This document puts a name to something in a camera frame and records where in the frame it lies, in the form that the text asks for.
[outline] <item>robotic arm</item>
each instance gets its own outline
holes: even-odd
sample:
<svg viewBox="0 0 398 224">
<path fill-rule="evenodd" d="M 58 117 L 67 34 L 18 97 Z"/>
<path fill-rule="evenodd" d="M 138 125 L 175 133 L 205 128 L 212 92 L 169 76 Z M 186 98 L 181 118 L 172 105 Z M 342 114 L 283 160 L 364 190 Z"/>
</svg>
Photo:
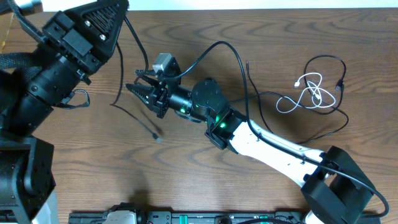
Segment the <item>robotic arm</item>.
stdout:
<svg viewBox="0 0 398 224">
<path fill-rule="evenodd" d="M 73 89 L 81 81 L 89 85 L 90 75 L 111 58 L 128 0 L 104 0 L 60 11 L 42 32 L 26 20 L 13 0 L 0 3 L 0 12 L 12 10 L 39 43 L 33 53 L 0 55 L 0 222 L 43 223 L 42 212 L 54 215 L 57 211 L 50 209 L 56 202 L 53 145 L 31 134 L 53 107 L 90 104 L 86 91 Z M 4 71 L 8 68 L 16 69 L 9 74 Z M 69 105 L 76 91 L 85 93 L 87 102 Z"/>
<path fill-rule="evenodd" d="M 207 125 L 205 136 L 219 149 L 228 148 L 255 158 L 285 174 L 302 188 L 312 209 L 303 220 L 306 223 L 358 221 L 373 192 L 342 174 L 353 175 L 372 189 L 374 186 L 344 150 L 335 146 L 328 152 L 310 149 L 263 130 L 234 109 L 212 79 L 197 83 L 192 91 L 181 86 L 183 75 L 170 54 L 160 54 L 153 68 L 146 72 L 136 71 L 136 75 L 150 85 L 134 83 L 126 84 L 126 87 L 159 118 L 163 118 L 170 108 L 185 119 L 196 123 L 204 121 Z M 307 161 L 315 161 L 339 173 L 327 186 L 324 180 L 335 173 Z"/>
</svg>

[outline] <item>white robotic arm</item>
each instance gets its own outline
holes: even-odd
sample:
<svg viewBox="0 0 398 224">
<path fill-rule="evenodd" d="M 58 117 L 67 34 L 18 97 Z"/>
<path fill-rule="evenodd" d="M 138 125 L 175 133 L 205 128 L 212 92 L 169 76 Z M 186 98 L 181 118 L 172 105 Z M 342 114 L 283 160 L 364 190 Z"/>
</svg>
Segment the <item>white robotic arm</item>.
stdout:
<svg viewBox="0 0 398 224">
<path fill-rule="evenodd" d="M 307 147 L 294 144 L 286 139 L 283 139 L 275 134 L 272 134 L 260 126 L 254 121 L 251 121 L 252 126 L 258 133 L 261 133 L 267 140 L 282 146 L 291 152 L 298 155 L 305 156 L 314 161 L 321 162 L 322 158 L 320 154 L 323 152 L 319 149 L 310 149 Z M 247 122 L 242 122 L 239 127 L 235 130 L 234 138 L 230 140 L 232 147 L 241 155 L 255 158 L 275 170 L 285 174 L 287 177 L 292 179 L 300 187 L 303 187 L 305 183 L 305 176 L 314 173 L 317 166 L 303 162 L 291 155 L 288 155 L 268 144 L 259 140 L 253 132 L 250 130 Z M 309 212 L 305 218 L 307 224 L 321 224 L 321 222 L 313 212 Z"/>
</svg>

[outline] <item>black cable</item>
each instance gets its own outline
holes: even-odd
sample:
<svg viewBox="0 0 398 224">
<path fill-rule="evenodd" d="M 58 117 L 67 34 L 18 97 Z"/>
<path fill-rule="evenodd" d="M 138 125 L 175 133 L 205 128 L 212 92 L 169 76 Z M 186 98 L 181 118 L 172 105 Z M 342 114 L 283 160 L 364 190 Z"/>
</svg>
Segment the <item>black cable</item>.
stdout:
<svg viewBox="0 0 398 224">
<path fill-rule="evenodd" d="M 123 79 L 124 79 L 123 53 L 122 50 L 120 49 L 119 42 L 116 43 L 116 47 L 118 48 L 119 57 L 120 57 L 120 84 L 119 84 L 118 95 L 116 96 L 116 99 L 114 100 L 112 105 L 115 105 L 119 101 L 120 94 L 122 93 Z"/>
<path fill-rule="evenodd" d="M 202 53 L 202 55 L 201 55 L 200 57 L 198 57 L 198 59 L 191 65 L 191 67 L 189 67 L 188 69 L 186 69 L 185 72 L 181 73 L 180 75 L 177 75 L 176 77 L 168 77 L 168 78 L 166 78 L 166 79 L 169 79 L 169 80 L 176 80 L 176 79 L 182 78 L 182 77 L 185 76 L 187 73 L 191 72 L 191 71 L 193 70 L 193 68 L 195 68 L 195 67 L 198 65 L 198 63 L 206 56 L 206 54 L 207 54 L 209 51 L 211 51 L 214 47 L 216 47 L 217 45 L 220 45 L 220 44 L 225 44 L 225 45 L 227 45 L 228 47 L 231 46 L 228 42 L 225 42 L 225 41 L 223 41 L 223 40 L 215 42 L 215 43 L 212 44 L 207 50 L 205 50 L 205 51 Z"/>
<path fill-rule="evenodd" d="M 341 58 L 336 57 L 336 56 L 334 56 L 334 55 L 317 55 L 317 56 L 311 58 L 311 59 L 305 64 L 305 66 L 304 66 L 304 71 L 303 71 L 304 74 L 307 74 L 307 67 L 308 67 L 308 65 L 309 65 L 313 60 L 315 60 L 315 59 L 317 59 L 317 58 L 322 58 L 322 57 L 334 58 L 334 59 L 340 61 L 340 62 L 343 64 L 343 67 L 344 67 L 343 74 L 342 74 L 341 78 L 337 81 L 337 84 L 336 84 L 336 90 L 340 91 L 340 100 L 339 100 L 337 106 L 335 106 L 335 107 L 332 107 L 332 106 L 331 106 L 331 108 L 332 108 L 331 111 L 322 113 L 322 115 L 328 115 L 328 114 L 331 114 L 331 113 L 335 112 L 335 111 L 340 107 L 340 104 L 341 104 L 341 102 L 343 101 L 344 77 L 346 76 L 347 66 L 346 66 L 346 64 L 344 63 L 344 61 L 343 61 Z M 308 87 L 308 83 L 307 83 L 307 78 L 306 78 L 306 77 L 304 77 L 304 83 L 305 83 L 305 86 Z M 325 102 L 322 102 L 322 104 L 323 104 L 323 105 L 326 105 L 326 106 L 329 106 L 329 104 L 327 104 L 327 103 L 325 103 Z"/>
<path fill-rule="evenodd" d="M 90 221 L 89 224 L 94 224 L 94 223 L 99 223 L 99 222 L 103 223 L 105 221 L 106 221 L 106 219 L 102 218 L 102 219 L 99 219 L 99 220 L 92 220 L 92 221 Z"/>
<path fill-rule="evenodd" d="M 114 106 L 116 108 L 119 108 L 120 110 L 122 110 L 125 113 L 127 113 L 130 117 L 132 117 L 133 119 L 138 121 L 146 130 L 148 130 L 148 132 L 151 133 L 152 137 L 155 140 L 159 140 L 160 138 L 158 137 L 158 135 L 156 133 L 154 133 L 151 129 L 149 129 L 148 126 L 146 126 L 140 119 L 138 119 L 137 117 L 132 115 L 130 112 L 128 112 L 126 109 L 122 108 L 121 106 L 116 105 L 116 103 L 119 101 L 119 97 L 120 97 L 121 92 L 122 92 L 123 77 L 124 77 L 123 53 L 122 53 L 122 50 L 120 49 L 120 46 L 119 46 L 118 42 L 116 43 L 116 47 L 118 48 L 118 52 L 119 52 L 119 56 L 120 56 L 120 69 L 121 69 L 121 72 L 120 72 L 120 86 L 119 86 L 118 95 L 116 96 L 116 99 L 114 100 L 114 102 L 110 104 L 110 106 Z"/>
<path fill-rule="evenodd" d="M 145 75 L 148 71 L 149 68 L 149 62 L 148 62 L 148 56 L 147 56 L 147 52 L 144 49 L 144 46 L 142 46 L 141 41 L 139 40 L 136 31 L 134 31 L 134 29 L 132 28 L 132 25 L 129 21 L 129 19 L 127 18 L 127 16 L 124 17 L 124 22 L 126 23 L 126 25 L 128 26 L 128 28 L 130 29 L 131 34 L 134 36 L 134 39 L 137 42 L 138 47 L 141 49 L 142 55 L 144 56 L 144 60 L 145 60 L 145 69 L 144 72 L 142 73 L 142 75 Z M 134 83 L 137 83 L 138 79 L 140 79 L 140 76 L 138 76 L 136 78 L 136 80 L 134 81 Z"/>
<path fill-rule="evenodd" d="M 266 123 L 266 121 L 265 121 L 265 119 L 264 119 L 264 115 L 263 115 L 263 113 L 262 113 L 262 106 L 261 106 L 261 98 L 260 98 L 260 95 L 263 95 L 263 94 L 273 94 L 273 95 L 280 96 L 280 97 L 283 97 L 283 98 L 286 98 L 286 96 L 282 96 L 282 95 L 280 95 L 280 94 L 278 94 L 278 93 L 274 93 L 274 92 L 270 92 L 270 91 L 266 91 L 266 92 L 263 92 L 263 93 L 259 93 L 259 92 L 257 91 L 256 85 L 254 84 L 254 82 L 252 81 L 252 79 L 251 79 L 251 77 L 250 77 L 249 62 L 246 62 L 246 70 L 247 70 L 247 72 L 248 72 L 248 78 L 249 78 L 249 80 L 250 80 L 250 82 L 251 82 L 251 84 L 252 84 L 254 90 L 255 90 L 256 93 L 257 93 L 256 96 L 259 98 L 259 110 L 260 110 L 260 115 L 261 115 L 262 121 L 263 121 L 264 124 L 266 125 L 268 131 L 271 132 L 271 133 L 273 134 L 272 130 L 271 130 L 270 127 L 267 125 L 267 123 Z M 315 141 L 315 140 L 317 140 L 317 139 L 321 139 L 321 138 L 323 138 L 323 137 L 325 137 L 325 136 L 329 136 L 329 135 L 331 135 L 331 134 L 335 134 L 336 132 L 338 132 L 338 131 L 342 130 L 343 128 L 345 128 L 345 127 L 347 126 L 348 122 L 349 122 L 349 118 L 348 118 L 348 115 L 347 115 L 344 111 L 341 111 L 340 109 L 338 109 L 338 107 L 339 107 L 340 104 L 341 104 L 341 100 L 342 100 L 342 99 L 343 99 L 343 91 L 341 91 L 340 103 L 338 104 L 338 106 L 337 106 L 336 108 L 333 108 L 333 107 L 332 107 L 333 110 L 332 110 L 332 111 L 329 111 L 329 112 L 327 112 L 327 113 L 322 113 L 322 112 L 318 112 L 318 111 L 315 111 L 315 110 L 312 110 L 312 109 L 308 109 L 306 106 L 304 106 L 304 105 L 302 105 L 302 104 L 299 103 L 298 105 L 300 105 L 302 108 L 307 109 L 307 110 L 310 110 L 310 111 L 312 111 L 312 112 L 314 112 L 314 113 L 316 113 L 316 114 L 319 114 L 319 115 L 327 115 L 327 114 L 330 114 L 330 113 L 332 113 L 332 112 L 334 112 L 334 111 L 338 111 L 339 113 L 341 113 L 341 114 L 343 114 L 343 115 L 346 116 L 346 122 L 345 122 L 344 125 L 342 125 L 342 127 L 338 128 L 338 129 L 336 129 L 336 130 L 334 130 L 334 131 L 331 131 L 331 132 L 326 133 L 326 134 L 322 134 L 321 136 L 317 136 L 317 137 L 315 137 L 315 138 L 312 138 L 312 139 L 309 139 L 309 140 L 306 140 L 306 141 L 296 142 L 296 144 L 306 144 L 306 143 L 310 143 L 310 142 L 313 142 L 313 141 Z"/>
<path fill-rule="evenodd" d="M 240 222 L 238 224 L 254 224 L 254 223 L 261 223 L 261 222 L 272 222 L 275 224 L 292 224 L 292 222 L 279 220 L 277 218 L 255 218 L 252 220 Z"/>
<path fill-rule="evenodd" d="M 288 217 L 286 217 L 286 216 L 284 216 L 284 215 L 276 215 L 276 216 L 274 216 L 274 218 L 284 218 L 284 219 L 286 219 L 286 220 L 289 220 L 291 223 L 293 223 L 292 220 L 290 220 Z"/>
<path fill-rule="evenodd" d="M 248 61 L 246 61 L 246 71 L 248 71 L 248 78 L 249 78 L 251 84 L 253 85 L 253 88 L 254 88 L 254 90 L 256 91 L 257 96 L 258 96 L 258 100 L 259 100 L 259 110 L 260 110 L 260 115 L 261 115 L 262 122 L 263 122 L 264 125 L 267 127 L 268 131 L 269 131 L 270 133 L 273 134 L 273 132 L 271 131 L 271 128 L 268 126 L 266 120 L 264 119 L 264 115 L 262 114 L 261 97 L 260 97 L 260 94 L 259 94 L 259 92 L 258 92 L 258 90 L 257 90 L 257 87 L 255 86 L 254 82 L 251 80 L 250 72 L 249 72 L 249 71 L 250 71 L 250 69 L 249 69 L 249 62 L 248 62 Z"/>
<path fill-rule="evenodd" d="M 189 117 L 189 116 L 182 115 L 182 114 L 180 114 L 177 110 L 174 110 L 174 113 L 175 113 L 177 116 L 179 116 L 180 118 L 187 119 L 187 120 L 189 120 L 189 121 L 192 121 L 192 122 L 198 123 L 198 124 L 201 123 L 200 120 L 193 119 L 193 118 L 191 118 L 191 117 Z"/>
<path fill-rule="evenodd" d="M 240 67 L 241 73 L 242 73 L 243 85 L 244 85 L 245 109 L 246 109 L 246 117 L 247 117 L 247 119 L 248 119 L 247 124 L 248 124 L 248 126 L 249 126 L 249 129 L 253 132 L 253 134 L 254 134 L 258 139 L 260 139 L 260 140 L 263 141 L 264 143 L 270 145 L 271 147 L 274 147 L 274 148 L 276 148 L 276 149 L 278 149 L 278 150 L 280 150 L 280 151 L 282 151 L 282 152 L 284 152 L 284 153 L 286 153 L 286 154 L 288 154 L 288 155 L 290 155 L 290 156 L 293 156 L 293 157 L 296 158 L 296 159 L 300 159 L 300 160 L 303 161 L 303 162 L 307 162 L 307 163 L 309 163 L 309 164 L 313 164 L 313 165 L 318 166 L 318 167 L 320 167 L 320 168 L 322 168 L 322 169 L 325 169 L 325 170 L 327 170 L 327 171 L 329 171 L 329 172 L 331 172 L 331 173 L 339 174 L 339 175 L 341 175 L 341 176 L 343 176 L 343 177 L 346 177 L 346 178 L 348 178 L 348 179 L 350 179 L 350 180 L 352 180 L 352 181 L 354 181 L 354 182 L 357 182 L 357 183 L 361 184 L 363 187 L 365 187 L 366 189 L 368 189 L 372 194 L 375 194 L 377 197 L 379 197 L 380 200 L 382 201 L 382 203 L 384 204 L 384 211 L 383 211 L 382 213 L 380 213 L 380 214 L 377 214 L 377 215 L 362 215 L 361 218 L 381 218 L 381 217 L 386 216 L 386 215 L 389 213 L 389 209 L 390 209 L 390 208 L 389 208 L 389 204 L 388 204 L 386 198 L 384 198 L 384 196 L 383 196 L 382 194 L 380 194 L 380 192 L 378 192 L 376 189 L 373 189 L 372 187 L 370 187 L 369 185 L 367 185 L 367 184 L 365 184 L 364 182 L 360 181 L 359 179 L 357 179 L 357 178 L 355 178 L 355 177 L 353 177 L 353 176 L 350 176 L 350 175 L 348 175 L 348 174 L 345 174 L 344 172 L 338 171 L 338 170 L 333 169 L 333 168 L 330 168 L 330 167 L 328 167 L 328 166 L 324 166 L 323 164 L 321 164 L 321 163 L 319 163 L 319 162 L 317 162 L 317 161 L 313 161 L 312 159 L 309 159 L 309 158 L 307 158 L 307 157 L 305 157 L 305 156 L 301 156 L 301 155 L 298 155 L 298 154 L 296 154 L 296 153 L 294 153 L 294 152 L 291 152 L 291 151 L 289 151 L 289 150 L 287 150 L 287 149 L 284 149 L 283 147 L 281 147 L 281 146 L 279 146 L 279 145 L 277 145 L 277 144 L 275 144 L 275 143 L 273 143 L 273 142 L 267 140 L 266 138 L 264 138 L 261 134 L 259 134 L 259 133 L 253 128 L 252 123 L 251 123 L 251 121 L 250 121 L 250 117 L 249 117 L 248 83 L 247 83 L 247 81 L 246 81 L 246 76 L 245 76 L 245 74 L 244 74 L 244 68 L 243 68 L 242 60 L 241 60 L 241 58 L 240 58 L 238 52 L 236 51 L 236 49 L 235 49 L 231 44 L 229 44 L 228 42 L 225 42 L 225 41 L 218 41 L 218 42 L 214 43 L 212 46 L 210 46 L 210 47 L 198 58 L 197 61 L 195 61 L 194 65 L 192 65 L 192 66 L 191 66 L 187 71 L 185 71 L 183 74 L 184 74 L 184 75 L 187 74 L 187 72 L 189 72 L 194 66 L 196 66 L 197 63 L 198 63 L 198 62 L 199 62 L 199 61 L 200 61 L 212 48 L 214 48 L 215 46 L 217 46 L 217 45 L 219 45 L 219 44 L 225 44 L 225 45 L 227 45 L 227 46 L 234 52 L 234 54 L 235 54 L 235 56 L 236 56 L 236 59 L 238 60 L 239 67 Z M 257 223 L 259 220 L 261 220 L 261 219 L 249 220 L 249 221 L 246 221 L 246 222 L 242 222 L 242 224 Z"/>
<path fill-rule="evenodd" d="M 86 101 L 80 105 L 69 105 L 68 102 L 75 96 L 76 92 L 84 93 L 86 96 Z M 68 97 L 64 98 L 61 103 L 55 105 L 57 108 L 65 109 L 65 110 L 73 110 L 77 108 L 86 108 L 90 106 L 90 96 L 88 95 L 86 90 L 83 89 L 74 89 Z"/>
</svg>

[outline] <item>braided cable sleeve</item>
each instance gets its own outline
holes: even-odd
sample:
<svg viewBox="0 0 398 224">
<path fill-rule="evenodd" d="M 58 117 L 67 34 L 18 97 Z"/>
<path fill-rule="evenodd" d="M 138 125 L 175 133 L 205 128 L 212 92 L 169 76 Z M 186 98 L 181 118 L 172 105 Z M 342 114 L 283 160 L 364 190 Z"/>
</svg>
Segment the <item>braided cable sleeve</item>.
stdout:
<svg viewBox="0 0 398 224">
<path fill-rule="evenodd" d="M 0 69 L 37 66 L 40 66 L 40 63 L 32 53 L 0 54 Z"/>
</svg>

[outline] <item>screw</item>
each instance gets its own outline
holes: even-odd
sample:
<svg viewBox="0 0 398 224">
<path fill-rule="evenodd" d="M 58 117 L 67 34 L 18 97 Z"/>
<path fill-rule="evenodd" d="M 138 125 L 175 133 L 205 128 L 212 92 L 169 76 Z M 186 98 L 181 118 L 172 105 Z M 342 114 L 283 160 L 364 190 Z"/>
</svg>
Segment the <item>screw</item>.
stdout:
<svg viewBox="0 0 398 224">
<path fill-rule="evenodd" d="M 105 35 L 104 34 L 101 34 L 101 35 L 99 35 L 99 37 L 101 38 L 101 40 L 103 40 L 103 41 L 105 41 L 106 40 L 106 37 L 105 37 Z"/>
</svg>

